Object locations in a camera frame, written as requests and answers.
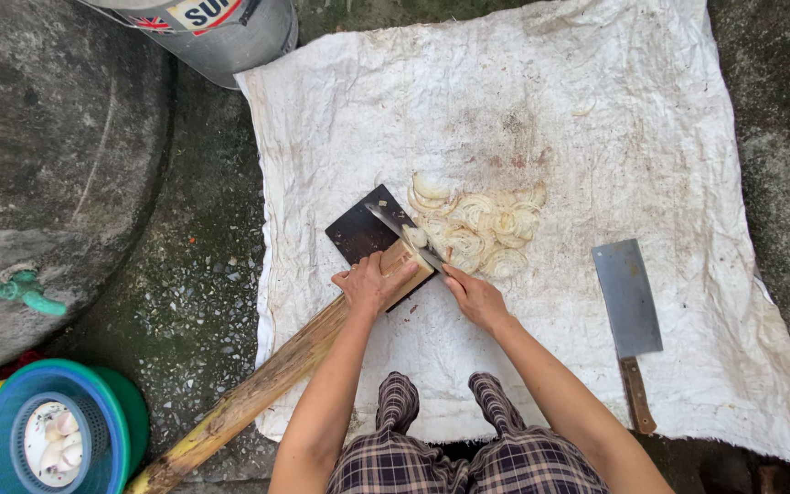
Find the checkered pants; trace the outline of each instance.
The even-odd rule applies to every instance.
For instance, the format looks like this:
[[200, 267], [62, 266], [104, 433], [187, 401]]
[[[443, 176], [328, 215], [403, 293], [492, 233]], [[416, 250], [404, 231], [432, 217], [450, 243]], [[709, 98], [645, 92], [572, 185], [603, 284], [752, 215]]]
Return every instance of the checkered pants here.
[[452, 461], [407, 436], [420, 412], [411, 381], [397, 372], [380, 384], [377, 432], [355, 438], [338, 459], [328, 494], [603, 494], [609, 489], [577, 447], [550, 429], [526, 427], [499, 380], [475, 373], [471, 391], [499, 439], [474, 460]]

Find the blue basket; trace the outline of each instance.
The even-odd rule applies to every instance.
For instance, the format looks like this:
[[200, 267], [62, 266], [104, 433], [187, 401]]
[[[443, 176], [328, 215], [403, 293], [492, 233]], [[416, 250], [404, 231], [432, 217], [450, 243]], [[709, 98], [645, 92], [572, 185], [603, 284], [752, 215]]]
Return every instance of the blue basket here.
[[[107, 441], [108, 447], [103, 447], [101, 451], [98, 447], [93, 447], [96, 451], [90, 451], [91, 460], [87, 462], [88, 466], [86, 466], [83, 478], [76, 477], [69, 485], [60, 488], [50, 488], [38, 482], [38, 485], [45, 487], [40, 492], [44, 494], [66, 494], [67, 492], [72, 494], [120, 494], [126, 483], [130, 464], [128, 446], [130, 435], [126, 430], [124, 412], [120, 409], [112, 390], [98, 375], [84, 365], [59, 359], [41, 360], [27, 365], [18, 370], [0, 388], [0, 494], [25, 494], [30, 490], [24, 482], [21, 482], [19, 468], [15, 468], [15, 465], [20, 463], [12, 459], [11, 446], [14, 441], [11, 433], [16, 426], [15, 421], [18, 421], [16, 423], [20, 424], [20, 427], [26, 426], [27, 421], [18, 416], [25, 404], [37, 395], [49, 392], [64, 395], [67, 400], [71, 399], [76, 408], [82, 410], [85, 420], [104, 422], [104, 430], [108, 432], [104, 434], [106, 439], [100, 439], [91, 433], [91, 441], [88, 442], [88, 446], [93, 447], [93, 442], [103, 445]], [[98, 415], [87, 411], [93, 410], [91, 403], [98, 410]], [[83, 442], [85, 429], [80, 422], [79, 425], [82, 430]], [[94, 428], [90, 423], [87, 423], [87, 427], [88, 431]], [[23, 451], [22, 441], [18, 450]]]
[[[81, 432], [82, 462], [78, 466], [78, 475], [71, 483], [62, 487], [52, 487], [41, 482], [29, 468], [24, 451], [27, 423], [32, 420], [32, 413], [48, 402], [62, 403], [72, 412], [72, 416], [78, 422], [78, 431]], [[70, 398], [53, 391], [38, 394], [20, 407], [11, 427], [11, 464], [20, 482], [31, 494], [70, 494], [81, 485], [94, 460], [101, 458], [108, 446], [109, 428], [105, 425], [103, 412], [88, 396]]]

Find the metal container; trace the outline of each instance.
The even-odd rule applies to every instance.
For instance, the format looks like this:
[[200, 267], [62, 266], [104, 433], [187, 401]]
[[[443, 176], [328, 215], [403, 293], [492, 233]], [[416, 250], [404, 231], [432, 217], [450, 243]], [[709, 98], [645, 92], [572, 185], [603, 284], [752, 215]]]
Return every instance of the metal container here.
[[236, 90], [234, 74], [272, 62], [298, 43], [290, 0], [80, 0], [141, 29], [194, 70]]

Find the white cloth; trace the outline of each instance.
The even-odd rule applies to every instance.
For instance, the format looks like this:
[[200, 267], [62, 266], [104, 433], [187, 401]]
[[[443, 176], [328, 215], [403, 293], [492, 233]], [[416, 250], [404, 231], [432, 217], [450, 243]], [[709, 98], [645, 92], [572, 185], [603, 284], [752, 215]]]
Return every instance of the white cloth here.
[[[639, 357], [657, 432], [790, 461], [790, 339], [753, 276], [730, 98], [702, 0], [576, 0], [466, 22], [327, 35], [237, 74], [264, 173], [257, 363], [339, 290], [324, 229], [413, 171], [454, 188], [543, 180], [509, 309], [630, 425], [590, 249], [637, 237], [664, 351]], [[501, 379], [544, 424], [505, 354], [433, 279], [374, 327], [350, 437], [373, 428], [389, 371], [410, 376], [426, 441], [489, 438], [467, 381]], [[305, 383], [257, 420], [282, 437]]]

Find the british flag sticker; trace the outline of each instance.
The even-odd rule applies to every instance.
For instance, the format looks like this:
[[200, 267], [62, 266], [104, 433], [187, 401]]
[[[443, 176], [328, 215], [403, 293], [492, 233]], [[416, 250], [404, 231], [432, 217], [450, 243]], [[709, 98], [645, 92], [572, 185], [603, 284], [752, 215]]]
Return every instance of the british flag sticker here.
[[133, 24], [158, 34], [171, 34], [173, 28], [160, 17], [130, 17]]

